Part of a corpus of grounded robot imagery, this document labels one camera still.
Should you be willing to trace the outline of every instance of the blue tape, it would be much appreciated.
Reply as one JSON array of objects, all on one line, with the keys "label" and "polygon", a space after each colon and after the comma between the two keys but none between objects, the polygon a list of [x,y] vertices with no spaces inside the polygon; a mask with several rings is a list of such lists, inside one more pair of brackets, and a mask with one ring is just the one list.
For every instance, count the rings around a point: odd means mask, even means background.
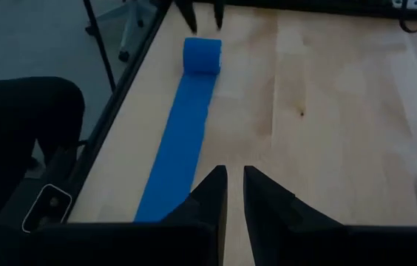
[{"label": "blue tape", "polygon": [[172,104],[136,222],[157,222],[190,194],[202,148],[205,121],[220,73],[222,41],[187,38],[184,75]]}]

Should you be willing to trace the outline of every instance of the blue painter's tape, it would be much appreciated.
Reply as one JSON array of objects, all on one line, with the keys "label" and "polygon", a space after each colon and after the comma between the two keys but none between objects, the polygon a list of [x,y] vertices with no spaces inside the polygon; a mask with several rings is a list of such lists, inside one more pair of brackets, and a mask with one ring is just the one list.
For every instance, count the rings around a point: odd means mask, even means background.
[{"label": "blue painter's tape", "polygon": [[221,48],[220,40],[187,38],[184,42],[184,75],[135,222],[160,221],[191,191],[209,104],[220,73]]}]

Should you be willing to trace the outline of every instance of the wood grain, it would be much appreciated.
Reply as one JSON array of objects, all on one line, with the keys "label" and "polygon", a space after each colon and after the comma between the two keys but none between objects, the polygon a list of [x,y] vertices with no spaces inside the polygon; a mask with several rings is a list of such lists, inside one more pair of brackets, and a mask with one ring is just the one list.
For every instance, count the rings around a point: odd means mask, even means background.
[{"label": "wood grain", "polygon": [[[417,34],[397,21],[226,7],[222,72],[193,187],[228,169],[225,263],[252,265],[243,166],[343,223],[417,225]],[[71,222],[132,221],[190,36],[172,6],[87,178]]]}]

